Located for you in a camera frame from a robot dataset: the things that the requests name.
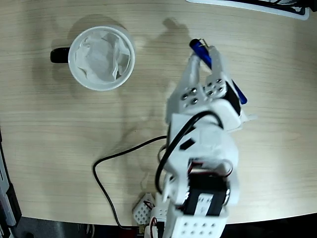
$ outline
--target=white robotic arm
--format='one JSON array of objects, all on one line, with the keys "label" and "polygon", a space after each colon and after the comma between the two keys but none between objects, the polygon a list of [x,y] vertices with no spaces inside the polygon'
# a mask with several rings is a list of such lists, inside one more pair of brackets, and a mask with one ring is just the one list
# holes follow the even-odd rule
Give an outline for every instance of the white robotic arm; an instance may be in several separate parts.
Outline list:
[{"label": "white robotic arm", "polygon": [[161,160],[166,175],[162,191],[156,180],[161,195],[151,214],[163,226],[147,226],[145,238],[218,238],[227,221],[226,206],[238,202],[239,156],[229,132],[248,119],[224,59],[213,46],[208,52],[213,70],[205,84],[199,82],[201,60],[192,54],[168,99],[166,152],[173,149]]}]

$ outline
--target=blue marker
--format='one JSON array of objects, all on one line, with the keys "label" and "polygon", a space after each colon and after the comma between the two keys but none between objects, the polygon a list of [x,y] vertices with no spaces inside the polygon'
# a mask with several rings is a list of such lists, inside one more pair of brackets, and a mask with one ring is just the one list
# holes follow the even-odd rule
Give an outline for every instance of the blue marker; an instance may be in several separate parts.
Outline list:
[{"label": "blue marker", "polygon": [[[205,45],[203,45],[200,40],[198,39],[193,39],[190,43],[189,43],[190,48],[193,49],[193,51],[195,52],[195,54],[211,69],[211,58],[209,56],[209,52],[207,50],[207,48],[205,47]],[[236,85],[236,83],[234,81],[233,85],[234,88],[237,90],[238,92],[238,96],[240,98],[240,102],[241,104],[246,104],[248,102],[248,99],[246,98],[246,96],[244,96],[244,94],[242,93],[242,91],[240,90],[240,88]]]}]

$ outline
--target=wood grain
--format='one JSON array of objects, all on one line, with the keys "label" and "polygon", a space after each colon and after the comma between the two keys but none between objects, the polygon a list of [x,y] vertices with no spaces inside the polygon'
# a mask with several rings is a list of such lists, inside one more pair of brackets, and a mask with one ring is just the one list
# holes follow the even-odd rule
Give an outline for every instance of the wood grain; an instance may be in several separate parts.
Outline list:
[{"label": "wood grain", "polygon": [[[166,134],[164,110],[190,54],[204,37],[227,57],[259,119],[234,133],[241,199],[230,222],[317,212],[317,15],[308,21],[184,0],[2,0],[0,126],[22,213],[41,219],[114,224],[92,175],[104,156]],[[125,27],[135,69],[116,90],[79,85],[55,47],[83,30]],[[155,192],[163,142],[98,167],[122,224],[144,192]]]}]

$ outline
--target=black mug handle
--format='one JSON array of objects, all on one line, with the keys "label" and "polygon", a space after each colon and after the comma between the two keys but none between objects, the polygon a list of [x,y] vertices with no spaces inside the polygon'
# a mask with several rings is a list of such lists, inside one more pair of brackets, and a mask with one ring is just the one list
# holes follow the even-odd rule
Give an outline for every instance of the black mug handle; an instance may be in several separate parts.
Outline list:
[{"label": "black mug handle", "polygon": [[56,48],[51,51],[52,63],[68,63],[69,47]]}]

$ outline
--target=white mug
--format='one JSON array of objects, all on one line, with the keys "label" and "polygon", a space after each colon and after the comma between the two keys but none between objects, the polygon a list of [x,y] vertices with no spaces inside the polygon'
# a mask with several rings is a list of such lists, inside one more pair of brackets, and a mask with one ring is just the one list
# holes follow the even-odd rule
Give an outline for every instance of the white mug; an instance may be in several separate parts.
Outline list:
[{"label": "white mug", "polygon": [[[93,32],[106,30],[120,36],[130,51],[130,62],[123,75],[118,77],[114,82],[97,84],[87,79],[85,72],[79,69],[75,64],[76,51],[80,43]],[[120,26],[95,26],[80,33],[73,41],[70,47],[57,48],[51,51],[51,62],[53,63],[68,63],[69,69],[73,77],[86,88],[96,91],[107,91],[122,85],[131,75],[135,64],[135,44],[129,32]]]}]

